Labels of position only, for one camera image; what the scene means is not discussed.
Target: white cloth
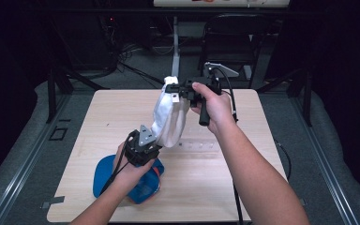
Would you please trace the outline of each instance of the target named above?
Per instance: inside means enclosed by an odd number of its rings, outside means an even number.
[[[173,147],[178,143],[189,110],[189,101],[185,98],[180,97],[178,102],[173,102],[172,94],[165,93],[166,85],[172,83],[178,83],[176,77],[165,78],[165,85],[154,109],[154,124],[151,128],[157,137],[156,144],[162,147]]]

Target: dark background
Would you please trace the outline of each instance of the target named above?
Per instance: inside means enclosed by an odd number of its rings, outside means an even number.
[[[60,2],[29,4],[64,7]],[[115,7],[151,7],[151,1],[124,1],[123,6],[121,1],[117,2]],[[73,4],[79,4],[74,7],[94,6],[86,0],[73,1]],[[75,16],[71,20],[56,16],[55,26],[46,26],[50,22],[48,18],[42,16],[40,21],[36,20],[20,6],[26,4],[0,1],[0,164],[37,103],[34,88],[47,80],[53,66],[104,70],[115,68],[116,62],[115,52],[107,45],[97,16]],[[308,62],[313,91],[322,98],[341,140],[344,160],[360,183],[360,2],[293,0],[290,10],[325,10],[327,15],[324,23],[283,22],[266,78],[284,76]],[[126,38],[146,48],[151,44],[148,26],[162,23],[161,18],[144,16],[116,19],[119,28],[127,33]],[[67,40],[70,48],[61,38]]]

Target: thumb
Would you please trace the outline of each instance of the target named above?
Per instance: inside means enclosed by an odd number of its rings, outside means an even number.
[[[207,87],[206,85],[199,83],[199,82],[194,82],[192,84],[192,88],[200,93],[203,97],[206,98],[206,100],[209,100],[210,98],[213,98],[214,96],[216,96],[216,93],[214,93],[212,90],[209,89],[209,87]]]

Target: person's left hand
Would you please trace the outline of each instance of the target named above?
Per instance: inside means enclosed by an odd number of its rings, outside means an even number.
[[[121,156],[123,146],[124,146],[123,142],[118,146],[116,157],[115,160],[113,161],[113,168],[115,168],[115,166],[118,163],[119,156]],[[137,185],[137,183],[139,183],[140,178],[142,178],[142,176],[151,169],[152,165],[154,164],[154,161],[155,161],[154,159],[151,159],[145,165],[140,167],[135,167],[130,162],[128,162],[128,159],[125,156],[123,156],[119,169],[121,169],[125,165],[126,166],[119,174],[116,175],[114,182],[117,182],[118,184],[123,186],[123,188],[125,188],[126,190],[131,191]]]

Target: black handle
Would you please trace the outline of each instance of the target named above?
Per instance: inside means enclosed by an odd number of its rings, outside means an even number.
[[[206,98],[202,98],[201,104],[200,125],[207,127],[209,126],[210,116],[206,110]]]

